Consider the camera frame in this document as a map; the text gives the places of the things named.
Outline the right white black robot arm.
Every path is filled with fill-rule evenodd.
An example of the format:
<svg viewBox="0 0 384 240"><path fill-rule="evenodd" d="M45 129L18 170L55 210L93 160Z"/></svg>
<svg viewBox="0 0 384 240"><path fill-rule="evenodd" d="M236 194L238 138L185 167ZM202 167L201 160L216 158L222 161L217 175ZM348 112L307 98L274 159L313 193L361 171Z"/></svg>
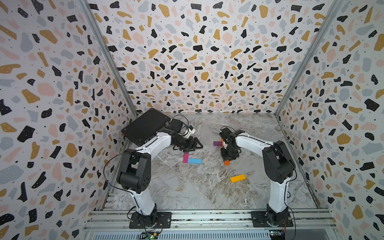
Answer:
<svg viewBox="0 0 384 240"><path fill-rule="evenodd" d="M221 128L220 137L221 157L226 166L239 158L242 149L263 158L265 173L271 183L270 199L266 211L251 213L254 227L293 227L294 214L289 212L286 199L296 166L285 143L260 140L243 130L232 131L229 127Z"/></svg>

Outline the light blue long block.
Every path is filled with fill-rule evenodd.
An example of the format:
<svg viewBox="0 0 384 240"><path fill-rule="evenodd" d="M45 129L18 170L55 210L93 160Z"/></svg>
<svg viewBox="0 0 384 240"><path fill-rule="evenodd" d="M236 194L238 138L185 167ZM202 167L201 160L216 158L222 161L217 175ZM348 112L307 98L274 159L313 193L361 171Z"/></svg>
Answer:
<svg viewBox="0 0 384 240"><path fill-rule="evenodd" d="M201 164L202 159L188 159L189 164Z"/></svg>

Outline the magenta block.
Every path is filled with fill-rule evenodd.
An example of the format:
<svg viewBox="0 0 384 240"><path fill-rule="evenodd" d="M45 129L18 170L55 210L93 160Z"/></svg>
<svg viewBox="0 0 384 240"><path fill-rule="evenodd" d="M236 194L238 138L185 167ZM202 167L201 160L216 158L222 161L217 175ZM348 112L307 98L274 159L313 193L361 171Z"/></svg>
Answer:
<svg viewBox="0 0 384 240"><path fill-rule="evenodd" d="M189 159L189 153L186 152L186 153L184 153L183 163L188 163L188 159Z"/></svg>

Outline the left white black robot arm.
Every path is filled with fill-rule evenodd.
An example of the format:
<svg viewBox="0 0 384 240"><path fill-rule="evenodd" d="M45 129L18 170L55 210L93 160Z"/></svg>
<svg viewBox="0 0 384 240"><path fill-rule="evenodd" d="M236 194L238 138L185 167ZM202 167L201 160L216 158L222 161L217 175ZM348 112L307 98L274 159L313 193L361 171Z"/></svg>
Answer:
<svg viewBox="0 0 384 240"><path fill-rule="evenodd" d="M152 160L169 146L184 153L202 149L203 145L194 138L194 127L179 119L171 119L168 126L156 128L149 134L149 140L135 149L127 149L122 154L117 183L124 191L131 194L136 211L132 214L130 224L133 228L153 227L159 223L156 203L148 189L152 177Z"/></svg>

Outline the amber long block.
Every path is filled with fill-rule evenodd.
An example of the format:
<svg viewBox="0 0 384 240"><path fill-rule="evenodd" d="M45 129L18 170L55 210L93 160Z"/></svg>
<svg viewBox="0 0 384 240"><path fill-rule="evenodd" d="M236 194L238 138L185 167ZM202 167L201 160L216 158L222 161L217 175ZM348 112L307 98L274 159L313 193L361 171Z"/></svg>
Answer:
<svg viewBox="0 0 384 240"><path fill-rule="evenodd" d="M242 175L238 175L238 176L234 176L234 177L231 177L230 180L232 183L236 183L236 182L239 182L239 181L243 181L243 180L246 180L246 176L244 174Z"/></svg>

